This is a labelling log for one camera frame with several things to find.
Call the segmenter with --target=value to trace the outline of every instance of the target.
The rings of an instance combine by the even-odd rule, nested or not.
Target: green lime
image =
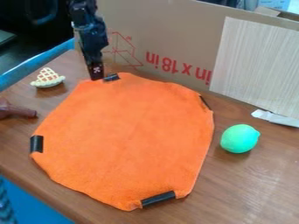
[[[237,124],[222,134],[220,145],[232,153],[250,151],[257,144],[261,133],[246,124]]]

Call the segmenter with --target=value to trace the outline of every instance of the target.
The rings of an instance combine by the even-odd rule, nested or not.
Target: wooden table
[[[48,66],[66,76],[65,85],[36,90],[29,85],[35,72],[2,93],[12,103],[36,109],[39,118],[0,121],[0,172],[76,223],[299,223],[299,129],[252,118],[255,107],[214,94],[203,93],[215,115],[212,146],[185,199],[123,212],[52,182],[28,157],[30,136],[78,80],[87,77],[87,70],[76,52],[67,52]],[[219,147],[220,134],[237,123],[261,132],[250,153],[234,155]]]

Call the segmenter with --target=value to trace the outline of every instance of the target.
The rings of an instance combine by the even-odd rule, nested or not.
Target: orange towel
[[[83,81],[39,126],[31,157],[63,186],[122,210],[191,192],[212,140],[212,111],[177,84],[120,73]]]

